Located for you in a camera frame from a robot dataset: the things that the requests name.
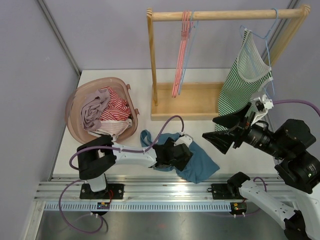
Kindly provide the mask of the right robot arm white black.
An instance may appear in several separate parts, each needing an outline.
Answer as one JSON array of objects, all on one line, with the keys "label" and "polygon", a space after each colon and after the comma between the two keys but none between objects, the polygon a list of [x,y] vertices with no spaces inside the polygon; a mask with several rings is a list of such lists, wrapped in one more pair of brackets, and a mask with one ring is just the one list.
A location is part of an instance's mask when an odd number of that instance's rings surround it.
[{"label": "right robot arm white black", "polygon": [[307,149],[316,142],[303,120],[287,119],[275,132],[266,121],[248,115],[251,104],[234,113],[213,118],[226,129],[205,132],[202,137],[226,154],[230,148],[246,143],[279,160],[275,165],[280,178],[295,196],[298,209],[286,206],[268,192],[260,190],[253,179],[243,172],[227,180],[230,197],[249,200],[273,218],[289,240],[320,238],[320,161]]}]

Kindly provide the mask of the mauve pink tank top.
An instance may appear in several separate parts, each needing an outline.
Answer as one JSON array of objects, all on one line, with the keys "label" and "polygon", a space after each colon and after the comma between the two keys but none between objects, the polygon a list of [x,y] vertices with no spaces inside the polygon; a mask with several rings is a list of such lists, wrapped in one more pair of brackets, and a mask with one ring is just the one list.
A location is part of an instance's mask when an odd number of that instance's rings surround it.
[{"label": "mauve pink tank top", "polygon": [[98,89],[89,93],[81,108],[80,117],[85,131],[95,131],[101,127],[100,117],[110,101],[108,89]]}]

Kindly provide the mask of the blue wire hanger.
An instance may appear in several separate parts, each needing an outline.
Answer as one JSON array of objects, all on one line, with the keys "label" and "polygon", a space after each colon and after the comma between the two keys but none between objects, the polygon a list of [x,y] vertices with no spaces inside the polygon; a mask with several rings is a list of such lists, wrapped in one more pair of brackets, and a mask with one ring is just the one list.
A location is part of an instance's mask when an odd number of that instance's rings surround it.
[{"label": "blue wire hanger", "polygon": [[195,11],[184,11],[182,14],[181,39],[178,52],[177,66],[175,71],[172,97],[181,94],[189,64],[192,47],[197,35],[199,22],[194,20]]},{"label": "blue wire hanger", "polygon": [[[264,37],[256,34],[254,31],[251,31],[252,34],[256,37],[258,37],[259,39],[261,40],[264,40],[265,42],[265,52],[267,53],[267,58],[265,58],[265,60],[267,60],[267,64],[269,66],[270,69],[272,69],[272,64],[271,64],[271,56],[270,56],[270,48],[269,48],[269,35],[271,33],[271,31],[273,30],[273,28],[275,27],[278,19],[279,19],[279,11],[277,8],[271,8],[271,10],[275,11],[275,14],[276,14],[276,18],[272,24],[272,26],[269,28],[269,30],[267,31],[267,33],[265,34]],[[247,30],[247,28],[244,26],[244,25],[240,25],[239,27],[239,33],[240,33],[240,36],[243,37],[243,34],[241,33],[241,29],[243,30]],[[268,85],[270,83],[267,83],[262,89],[264,90],[265,94],[267,95],[267,97],[270,97],[270,95],[268,94]],[[274,87],[274,83],[273,83],[273,80],[271,80],[271,86],[272,86],[272,97],[275,96],[275,87]]]}]

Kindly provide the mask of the green white striped tank top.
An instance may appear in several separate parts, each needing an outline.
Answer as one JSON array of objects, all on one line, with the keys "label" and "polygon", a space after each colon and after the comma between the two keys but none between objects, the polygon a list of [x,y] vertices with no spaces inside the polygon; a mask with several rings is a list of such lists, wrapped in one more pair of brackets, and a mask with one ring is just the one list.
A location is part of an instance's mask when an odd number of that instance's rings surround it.
[{"label": "green white striped tank top", "polygon": [[250,102],[253,94],[262,91],[272,80],[271,66],[261,58],[252,31],[245,29],[240,51],[218,97],[218,116],[241,110]]}]

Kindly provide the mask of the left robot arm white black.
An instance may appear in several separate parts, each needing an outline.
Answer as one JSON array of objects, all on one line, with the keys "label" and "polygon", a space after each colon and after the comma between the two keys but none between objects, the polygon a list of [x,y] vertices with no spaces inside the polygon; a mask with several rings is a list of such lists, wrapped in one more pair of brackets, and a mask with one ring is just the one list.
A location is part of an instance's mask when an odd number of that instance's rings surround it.
[{"label": "left robot arm white black", "polygon": [[108,183],[105,175],[115,165],[138,165],[156,170],[173,167],[183,171],[193,156],[192,142],[185,134],[176,140],[169,137],[163,144],[136,148],[113,142],[110,136],[104,135],[83,144],[75,154],[79,178],[84,181],[79,197],[82,200],[121,200],[124,185]]}]

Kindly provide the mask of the teal blue tank top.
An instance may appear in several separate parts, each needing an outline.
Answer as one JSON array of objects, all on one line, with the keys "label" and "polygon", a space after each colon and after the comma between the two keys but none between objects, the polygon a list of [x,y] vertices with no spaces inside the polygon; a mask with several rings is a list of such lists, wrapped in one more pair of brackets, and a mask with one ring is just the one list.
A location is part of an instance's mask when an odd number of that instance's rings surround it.
[{"label": "teal blue tank top", "polygon": [[[162,145],[166,142],[168,138],[172,138],[176,141],[180,137],[177,133],[163,133],[159,136],[157,143]],[[149,147],[153,143],[151,133],[148,130],[143,130],[140,133],[140,144],[142,147]],[[176,174],[186,181],[192,182],[194,184],[201,183],[211,177],[215,172],[217,172],[220,167],[209,157],[209,155],[196,143],[192,142],[189,145],[190,151],[193,153],[192,158],[183,169],[183,171],[178,170],[175,167],[165,167],[165,168],[154,168],[154,170],[160,172],[171,172],[175,171]]]}]

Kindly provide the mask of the red white striped tank top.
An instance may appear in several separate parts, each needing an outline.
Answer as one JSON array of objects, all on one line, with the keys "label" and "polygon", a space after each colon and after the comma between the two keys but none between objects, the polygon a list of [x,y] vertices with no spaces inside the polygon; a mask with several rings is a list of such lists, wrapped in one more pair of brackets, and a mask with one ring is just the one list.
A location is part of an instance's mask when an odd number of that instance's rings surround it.
[{"label": "red white striped tank top", "polygon": [[132,126],[132,111],[128,101],[121,98],[112,87],[101,90],[107,90],[110,99],[99,118],[101,126],[95,132],[117,137]]}]

